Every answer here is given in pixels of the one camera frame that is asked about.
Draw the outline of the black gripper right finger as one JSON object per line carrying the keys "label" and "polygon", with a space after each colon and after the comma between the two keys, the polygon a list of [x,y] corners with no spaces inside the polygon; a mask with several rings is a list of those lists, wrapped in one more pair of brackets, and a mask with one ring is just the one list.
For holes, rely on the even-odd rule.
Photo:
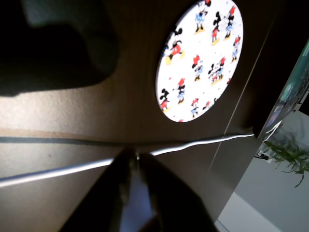
{"label": "black gripper right finger", "polygon": [[150,154],[141,154],[139,164],[156,212],[142,232],[217,231],[201,198],[168,167]]}

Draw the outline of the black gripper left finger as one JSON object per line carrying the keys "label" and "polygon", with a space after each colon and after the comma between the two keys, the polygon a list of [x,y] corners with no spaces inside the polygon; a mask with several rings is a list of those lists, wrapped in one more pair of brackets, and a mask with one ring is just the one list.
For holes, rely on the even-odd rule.
{"label": "black gripper left finger", "polygon": [[92,186],[61,232],[118,232],[131,184],[135,149],[125,148]]}

